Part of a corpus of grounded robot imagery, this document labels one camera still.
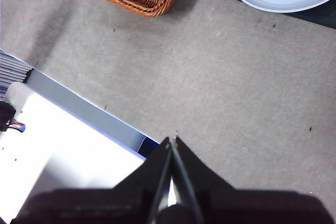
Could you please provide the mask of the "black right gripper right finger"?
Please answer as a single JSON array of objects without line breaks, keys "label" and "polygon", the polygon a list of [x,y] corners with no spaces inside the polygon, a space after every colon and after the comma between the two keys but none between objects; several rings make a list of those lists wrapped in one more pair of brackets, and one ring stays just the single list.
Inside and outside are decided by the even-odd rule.
[{"label": "black right gripper right finger", "polygon": [[179,138],[174,160],[201,223],[333,223],[322,201],[285,190],[238,189],[207,167]]}]

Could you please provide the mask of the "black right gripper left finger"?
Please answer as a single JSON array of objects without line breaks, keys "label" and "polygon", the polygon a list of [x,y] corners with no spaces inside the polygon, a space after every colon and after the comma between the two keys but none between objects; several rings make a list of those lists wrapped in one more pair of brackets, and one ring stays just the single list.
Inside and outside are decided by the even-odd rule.
[{"label": "black right gripper left finger", "polygon": [[57,189],[24,204],[12,223],[151,223],[170,181],[168,137],[113,188]]}]

